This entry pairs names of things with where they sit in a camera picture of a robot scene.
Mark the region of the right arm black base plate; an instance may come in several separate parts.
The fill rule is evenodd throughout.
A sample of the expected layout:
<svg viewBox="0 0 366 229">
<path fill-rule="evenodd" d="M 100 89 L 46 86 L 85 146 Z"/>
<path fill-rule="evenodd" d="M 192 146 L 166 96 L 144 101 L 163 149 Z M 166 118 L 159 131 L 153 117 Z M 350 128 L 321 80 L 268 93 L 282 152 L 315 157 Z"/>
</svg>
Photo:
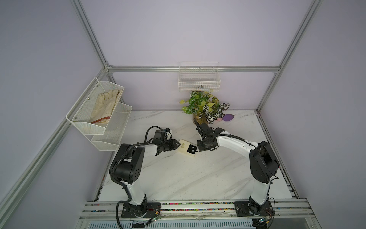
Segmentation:
<svg viewBox="0 0 366 229">
<path fill-rule="evenodd" d="M 238 217 L 274 216 L 274 209 L 268 200 L 262 205 L 251 199 L 249 201 L 235 201 L 234 208 Z"/>
</svg>

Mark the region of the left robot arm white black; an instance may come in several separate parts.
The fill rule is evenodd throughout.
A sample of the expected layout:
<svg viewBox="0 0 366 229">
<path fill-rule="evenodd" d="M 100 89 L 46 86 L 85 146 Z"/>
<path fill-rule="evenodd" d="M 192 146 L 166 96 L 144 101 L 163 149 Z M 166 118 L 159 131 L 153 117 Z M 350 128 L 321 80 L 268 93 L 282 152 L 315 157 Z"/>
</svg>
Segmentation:
<svg viewBox="0 0 366 229">
<path fill-rule="evenodd" d="M 177 150 L 180 145 L 178 140 L 173 139 L 170 129 L 159 126 L 149 127 L 143 142 L 120 145 L 110 165 L 109 175 L 112 182 L 125 190 L 128 196 L 126 203 L 140 206 L 146 200 L 145 193 L 138 182 L 144 159 Z"/>
</svg>

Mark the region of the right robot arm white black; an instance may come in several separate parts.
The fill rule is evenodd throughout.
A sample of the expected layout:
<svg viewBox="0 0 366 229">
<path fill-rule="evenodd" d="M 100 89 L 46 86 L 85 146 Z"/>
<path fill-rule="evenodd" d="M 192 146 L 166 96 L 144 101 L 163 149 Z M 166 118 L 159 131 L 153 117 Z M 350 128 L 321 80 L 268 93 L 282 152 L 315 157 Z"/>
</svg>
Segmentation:
<svg viewBox="0 0 366 229">
<path fill-rule="evenodd" d="M 250 171 L 255 179 L 252 194 L 249 198 L 254 206 L 263 206 L 268 202 L 269 190 L 272 179 L 277 178 L 279 163 L 270 144 L 266 141 L 260 143 L 245 140 L 232 135 L 222 128 L 213 129 L 206 123 L 193 122 L 200 135 L 197 140 L 198 150 L 214 151 L 219 147 L 230 149 L 246 158 L 250 163 Z"/>
</svg>

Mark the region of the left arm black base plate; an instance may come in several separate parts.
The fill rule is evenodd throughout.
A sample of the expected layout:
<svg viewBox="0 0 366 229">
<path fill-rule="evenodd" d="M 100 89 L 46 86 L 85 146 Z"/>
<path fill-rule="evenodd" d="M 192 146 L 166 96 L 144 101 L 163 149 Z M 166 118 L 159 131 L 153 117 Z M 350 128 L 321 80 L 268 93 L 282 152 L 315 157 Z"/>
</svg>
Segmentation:
<svg viewBox="0 0 366 229">
<path fill-rule="evenodd" d="M 159 202 L 147 202 L 139 206 L 125 203 L 120 216 L 123 219 L 152 218 L 157 216 L 160 211 L 161 203 Z"/>
</svg>

